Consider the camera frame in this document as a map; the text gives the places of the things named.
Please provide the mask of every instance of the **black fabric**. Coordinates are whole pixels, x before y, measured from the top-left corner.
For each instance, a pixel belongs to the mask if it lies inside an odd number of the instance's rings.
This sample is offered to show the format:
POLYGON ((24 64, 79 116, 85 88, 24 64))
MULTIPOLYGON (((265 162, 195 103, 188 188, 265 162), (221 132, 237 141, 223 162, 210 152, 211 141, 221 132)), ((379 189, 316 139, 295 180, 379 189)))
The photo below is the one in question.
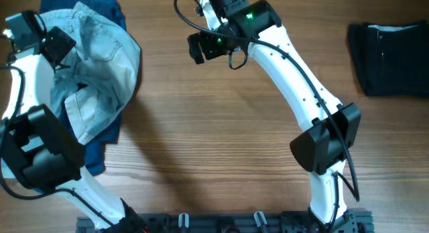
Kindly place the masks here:
POLYGON ((365 95, 429 96, 426 21, 399 31, 381 31, 369 25, 350 25, 348 32, 351 57, 365 95))

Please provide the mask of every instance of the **wooden table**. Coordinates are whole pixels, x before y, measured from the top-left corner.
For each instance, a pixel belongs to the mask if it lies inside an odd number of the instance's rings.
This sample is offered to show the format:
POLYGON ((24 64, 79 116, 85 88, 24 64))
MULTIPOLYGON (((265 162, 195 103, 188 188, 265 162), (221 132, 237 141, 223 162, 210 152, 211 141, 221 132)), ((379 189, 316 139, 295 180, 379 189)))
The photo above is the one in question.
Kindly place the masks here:
MULTIPOLYGON (((376 232, 428 232, 429 101, 364 96, 346 47, 348 24, 427 19, 428 0, 267 1, 316 77, 362 111, 351 149, 362 200, 356 204, 346 192, 347 205, 372 211, 376 232)), ((196 31, 174 13, 173 0, 118 2, 143 48, 143 80, 123 111, 117 145, 106 146, 106 171, 97 179, 141 213, 306 210, 308 176, 289 148, 300 129, 265 72, 252 61, 232 71, 227 57, 196 66, 186 42, 196 31)), ((0 0, 1 28, 6 16, 39 4, 0 0)), ((180 7, 204 25, 191 1, 180 7)), ((9 47, 0 46, 4 62, 9 47)), ((0 84, 3 112, 8 72, 0 84)), ((74 232, 81 215, 60 198, 23 202, 0 190, 0 232, 74 232)))

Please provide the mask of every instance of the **black cable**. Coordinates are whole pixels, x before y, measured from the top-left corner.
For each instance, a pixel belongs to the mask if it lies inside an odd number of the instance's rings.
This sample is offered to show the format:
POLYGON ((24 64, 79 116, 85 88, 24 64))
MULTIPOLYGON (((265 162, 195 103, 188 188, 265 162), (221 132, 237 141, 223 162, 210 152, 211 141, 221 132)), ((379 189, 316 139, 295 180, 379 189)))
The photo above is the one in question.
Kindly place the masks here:
MULTIPOLYGON (((5 138, 9 134, 9 131, 11 130, 11 126, 15 121, 19 110, 21 109, 22 98, 25 90, 25 76, 24 76, 24 72, 16 66, 0 66, 0 70, 16 70, 18 71, 19 76, 21 77, 21 83, 19 84, 19 92, 18 92, 18 98, 16 100, 16 104, 15 104, 15 110, 13 111, 11 118, 7 121, 5 130, 0 139, 0 166, 1 166, 1 158, 2 158, 1 153, 2 153, 3 144, 5 142, 5 138)), ((71 189, 55 189, 53 192, 42 193, 38 196, 22 196, 22 195, 19 195, 18 193, 15 193, 11 188, 9 188, 9 186, 5 181, 5 178, 3 177, 3 172, 1 170, 1 167, 0 167, 0 185, 10 196, 17 198, 19 200, 38 200, 59 192, 69 193, 72 196, 76 197, 79 201, 81 201, 90 211, 92 211, 100 219, 104 220, 110 226, 114 225, 110 220, 106 219, 106 217, 104 217, 100 212, 96 211, 90 204, 88 204, 88 202, 86 202, 80 195, 78 195, 76 192, 74 192, 71 189)))
POLYGON ((47 35, 48 34, 48 28, 46 27, 45 21, 43 21, 42 16, 40 16, 38 13, 36 13, 36 12, 34 12, 34 13, 35 13, 35 15, 37 15, 39 17, 40 21, 42 22, 42 25, 44 28, 44 30, 43 30, 44 35, 47 35))
POLYGON ((353 187, 350 185, 350 183, 347 181, 347 179, 344 177, 344 175, 342 174, 338 174, 338 176, 344 181, 344 183, 346 184, 346 186, 348 187, 348 189, 350 190, 350 192, 353 194, 353 187))
POLYGON ((246 63, 247 63, 247 59, 248 59, 248 55, 244 55, 244 61, 240 66, 237 66, 236 68, 233 67, 233 52, 229 52, 229 68, 231 68, 232 70, 238 70, 240 68, 242 68, 246 63))
MULTIPOLYGON (((272 45, 270 43, 267 42, 263 42, 257 39, 253 39, 253 38, 246 38, 246 37, 237 37, 237 36, 233 36, 233 35, 225 35, 222 33, 217 33, 208 29, 205 29, 201 26, 198 26, 194 23, 192 23, 189 19, 187 19, 186 17, 184 17, 182 15, 182 13, 180 12, 178 5, 177 5, 177 1, 178 0, 174 0, 174 9, 176 10, 176 13, 178 14, 178 16, 180 17, 180 19, 182 19, 183 21, 185 21, 188 25, 192 26, 195 29, 198 29, 200 31, 203 31, 205 33, 209 33, 212 35, 216 35, 218 37, 221 38, 227 38, 230 40, 238 40, 238 41, 242 41, 242 42, 252 42, 255 44, 259 44, 259 45, 263 45, 263 46, 267 46, 277 52, 279 52, 282 57, 284 59, 288 59, 295 67, 296 69, 298 69, 298 71, 300 71, 302 77, 304 77, 305 81, 307 82, 307 84, 309 85, 309 87, 311 88, 311 90, 314 93, 314 96, 316 97, 316 99, 318 100, 319 104, 321 105, 321 107, 323 108, 323 110, 325 111, 326 115, 328 115, 328 120, 330 121, 330 123, 332 124, 332 127, 337 135, 337 137, 339 138, 340 143, 343 145, 344 151, 345 151, 345 155, 347 158, 347 161, 349 162, 349 168, 350 168, 350 173, 351 173, 351 177, 352 177, 352 181, 353 181, 353 189, 349 188, 351 190, 351 193, 353 195, 353 197, 356 199, 356 201, 358 202, 360 200, 360 195, 359 195, 359 187, 357 185, 357 177, 356 177, 356 172, 355 172, 355 166, 353 165, 353 160, 351 159, 350 156, 350 152, 349 152, 349 148, 346 146, 344 139, 343 139, 343 135, 341 133, 341 131, 339 130, 338 126, 336 125, 331 113, 329 112, 328 108, 326 107, 322 97, 320 96, 320 94, 318 93, 317 89, 314 87, 311 79, 307 76, 307 74, 305 73, 305 71, 302 69, 302 67, 295 61, 295 59, 293 59, 289 53, 283 51, 282 49, 278 48, 275 45, 272 45)), ((198 2, 198 0, 193 0, 195 1, 198 6, 202 9, 202 6, 200 5, 200 3, 198 2)))
POLYGON ((335 187, 335 204, 334 204, 334 213, 332 215, 332 220, 329 223, 329 226, 326 228, 326 232, 330 233, 330 231, 334 228, 336 215, 338 214, 338 207, 340 204, 340 187, 338 182, 338 176, 341 174, 339 172, 335 172, 332 174, 334 177, 334 187, 335 187))

